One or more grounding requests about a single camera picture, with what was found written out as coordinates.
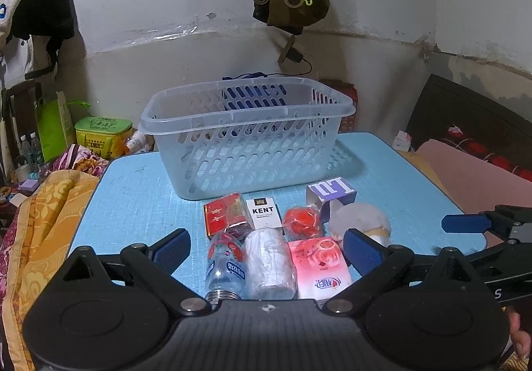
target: blue gripper pad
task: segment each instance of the blue gripper pad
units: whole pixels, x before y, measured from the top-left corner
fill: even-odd
[[[179,228],[148,248],[148,257],[172,275],[191,253],[191,236]]]
[[[344,234],[344,253],[361,276],[375,269],[384,261],[387,249],[358,230]]]
[[[491,228],[491,220],[482,213],[446,215],[442,219],[445,233],[484,233]]]

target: green lid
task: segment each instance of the green lid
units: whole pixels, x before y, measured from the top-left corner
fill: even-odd
[[[97,132],[102,134],[121,134],[132,127],[133,123],[126,119],[99,118],[88,116],[75,124],[77,131]]]

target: metal screw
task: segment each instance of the metal screw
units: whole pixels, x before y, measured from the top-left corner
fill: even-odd
[[[345,299],[333,299],[327,302],[327,308],[336,314],[344,314],[353,309],[353,304]]]
[[[185,311],[195,312],[201,311],[208,305],[208,302],[202,298],[187,298],[183,299],[179,304]]]

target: orange blanket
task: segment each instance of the orange blanket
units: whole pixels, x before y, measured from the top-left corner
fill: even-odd
[[[16,371],[35,369],[22,340],[22,322],[63,264],[98,181],[97,177],[75,170],[52,172],[39,191],[20,206],[2,309],[9,353]]]

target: human hand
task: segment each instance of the human hand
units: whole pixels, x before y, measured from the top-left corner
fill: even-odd
[[[521,329],[521,316],[514,307],[506,307],[506,315],[510,321],[510,338],[513,348],[521,360],[530,356],[530,335]]]

